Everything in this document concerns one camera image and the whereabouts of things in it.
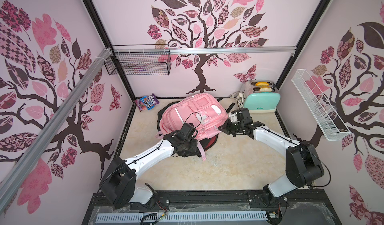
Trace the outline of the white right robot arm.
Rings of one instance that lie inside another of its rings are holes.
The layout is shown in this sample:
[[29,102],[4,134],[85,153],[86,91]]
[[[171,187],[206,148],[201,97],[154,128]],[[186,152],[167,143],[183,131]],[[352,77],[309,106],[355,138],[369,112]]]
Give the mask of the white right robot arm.
[[246,135],[268,145],[285,158],[285,173],[263,188],[264,200],[276,200],[298,188],[309,186],[324,176],[329,169],[320,160],[315,147],[308,141],[292,140],[265,126],[261,122],[232,122],[219,127],[223,133]]

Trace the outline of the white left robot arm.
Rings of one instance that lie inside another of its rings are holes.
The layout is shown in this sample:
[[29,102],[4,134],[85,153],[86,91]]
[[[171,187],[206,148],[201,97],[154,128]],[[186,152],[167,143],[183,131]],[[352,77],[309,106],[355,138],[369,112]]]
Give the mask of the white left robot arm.
[[195,156],[203,154],[196,140],[197,130],[177,130],[166,134],[158,143],[144,152],[122,159],[113,159],[104,174],[99,189],[112,204],[120,209],[129,203],[147,204],[154,196],[155,190],[139,178],[160,161],[178,156]]

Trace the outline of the red backpack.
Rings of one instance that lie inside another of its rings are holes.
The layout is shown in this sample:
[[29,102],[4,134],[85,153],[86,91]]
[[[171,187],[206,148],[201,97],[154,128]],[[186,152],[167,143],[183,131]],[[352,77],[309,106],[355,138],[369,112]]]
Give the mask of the red backpack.
[[218,137],[219,135],[217,134],[216,136],[214,137],[211,137],[211,138],[205,138],[205,139],[202,139],[200,140],[200,144],[202,145],[204,151],[207,151],[209,150],[211,147],[213,147],[217,140],[218,140]]

